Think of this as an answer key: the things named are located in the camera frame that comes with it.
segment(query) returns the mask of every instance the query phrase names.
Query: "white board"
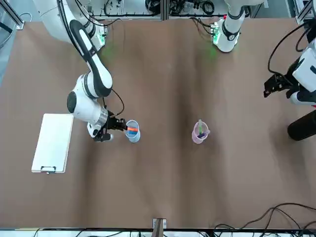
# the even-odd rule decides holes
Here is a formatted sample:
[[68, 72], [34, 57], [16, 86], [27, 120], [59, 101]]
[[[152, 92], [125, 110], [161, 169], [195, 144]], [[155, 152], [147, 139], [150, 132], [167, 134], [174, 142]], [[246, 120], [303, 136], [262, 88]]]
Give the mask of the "white board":
[[73, 121], [71, 114], [44, 114], [32, 172], [65, 172]]

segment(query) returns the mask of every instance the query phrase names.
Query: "pink cup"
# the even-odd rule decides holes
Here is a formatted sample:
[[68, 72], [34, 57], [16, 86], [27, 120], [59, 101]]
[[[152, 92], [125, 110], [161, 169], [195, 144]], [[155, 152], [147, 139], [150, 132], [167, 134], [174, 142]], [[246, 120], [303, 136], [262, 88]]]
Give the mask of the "pink cup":
[[[208, 127], [206, 125], [205, 122], [202, 122], [202, 133], [203, 132], [206, 132], [208, 130]], [[193, 131], [192, 131], [192, 140], [193, 142], [197, 143], [197, 144], [200, 144], [202, 143], [208, 136], [205, 135], [203, 136], [202, 138], [198, 138], [198, 135], [199, 135], [199, 128], [198, 128], [198, 122], [194, 125], [194, 128], [193, 128]]]

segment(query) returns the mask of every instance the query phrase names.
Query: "table surface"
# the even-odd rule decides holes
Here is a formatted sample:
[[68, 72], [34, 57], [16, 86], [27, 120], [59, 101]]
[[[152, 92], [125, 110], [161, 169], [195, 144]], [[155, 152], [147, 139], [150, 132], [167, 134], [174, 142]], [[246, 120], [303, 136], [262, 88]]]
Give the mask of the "table surface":
[[[44, 113], [67, 113], [87, 66], [42, 23], [16, 35], [0, 88], [0, 227], [240, 227], [281, 202], [316, 206], [316, 137], [291, 141], [287, 126], [312, 110], [284, 93], [263, 98], [269, 55], [294, 19], [246, 20], [234, 51], [216, 50], [191, 20], [116, 22], [100, 52], [141, 139], [114, 132], [94, 143], [75, 120], [66, 173], [31, 172]], [[286, 72], [299, 56], [287, 39], [272, 60]], [[119, 111], [119, 99], [106, 104]], [[191, 140], [202, 119], [211, 134]], [[285, 208], [299, 223], [315, 219]], [[252, 224], [263, 228], [267, 219]], [[271, 228], [290, 228], [280, 214]]]

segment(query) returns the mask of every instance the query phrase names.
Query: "green pen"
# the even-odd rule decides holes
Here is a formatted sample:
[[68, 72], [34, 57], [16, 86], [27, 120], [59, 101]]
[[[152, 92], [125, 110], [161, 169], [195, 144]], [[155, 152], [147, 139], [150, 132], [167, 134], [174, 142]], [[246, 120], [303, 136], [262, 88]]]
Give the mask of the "green pen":
[[201, 119], [198, 120], [198, 132], [200, 135], [202, 134], [202, 120]]

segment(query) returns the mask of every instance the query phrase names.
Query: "plastic cup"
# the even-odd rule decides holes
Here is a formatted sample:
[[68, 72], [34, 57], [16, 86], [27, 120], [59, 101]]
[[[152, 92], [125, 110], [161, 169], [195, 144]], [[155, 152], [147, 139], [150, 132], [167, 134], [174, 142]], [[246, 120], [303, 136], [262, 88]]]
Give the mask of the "plastic cup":
[[[202, 133], [203, 132], [206, 132], [208, 130], [208, 127], [206, 125], [205, 122], [202, 122]], [[199, 128], [198, 128], [198, 122], [194, 125], [194, 128], [193, 128], [193, 131], [192, 131], [192, 140], [194, 143], [197, 143], [197, 144], [201, 144], [208, 136], [205, 135], [201, 138], [198, 138], [198, 135], [199, 135]]]
[[126, 137], [129, 139], [130, 142], [136, 143], [140, 139], [140, 130], [139, 125], [135, 120], [130, 120], [126, 123], [128, 127], [136, 127], [138, 129], [136, 134], [130, 134], [128, 131], [125, 132]]

